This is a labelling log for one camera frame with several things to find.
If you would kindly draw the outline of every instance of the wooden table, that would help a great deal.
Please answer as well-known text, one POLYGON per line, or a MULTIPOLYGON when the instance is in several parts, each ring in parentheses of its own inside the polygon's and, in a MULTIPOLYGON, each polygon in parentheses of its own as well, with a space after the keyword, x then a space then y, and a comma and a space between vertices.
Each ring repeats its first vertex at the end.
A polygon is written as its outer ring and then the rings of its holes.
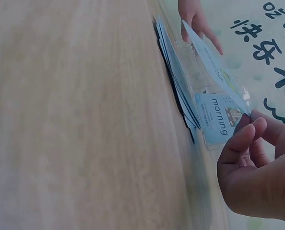
POLYGON ((0 0, 0 230, 225 230, 152 0, 0 0))

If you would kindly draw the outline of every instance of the paper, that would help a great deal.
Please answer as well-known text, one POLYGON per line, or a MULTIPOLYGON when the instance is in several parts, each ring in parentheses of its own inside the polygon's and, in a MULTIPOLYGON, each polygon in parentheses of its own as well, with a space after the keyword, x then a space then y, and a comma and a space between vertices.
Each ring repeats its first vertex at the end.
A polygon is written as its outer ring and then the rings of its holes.
POLYGON ((157 21, 156 28, 159 33, 159 44, 162 49, 169 71, 172 75, 187 127, 200 128, 198 112, 193 104, 192 97, 188 90, 185 72, 183 70, 183 67, 181 66, 180 60, 178 59, 176 51, 173 48, 173 45, 161 20, 157 21))
POLYGON ((221 60, 213 55, 210 48, 198 37, 185 21, 183 21, 183 24, 208 74, 218 86, 233 99, 238 107, 249 115, 251 110, 247 107, 245 101, 237 91, 233 79, 230 77, 229 70, 222 64, 221 60))
POLYGON ((223 143, 233 135, 243 110, 227 95, 195 95, 205 139, 210 144, 223 143))

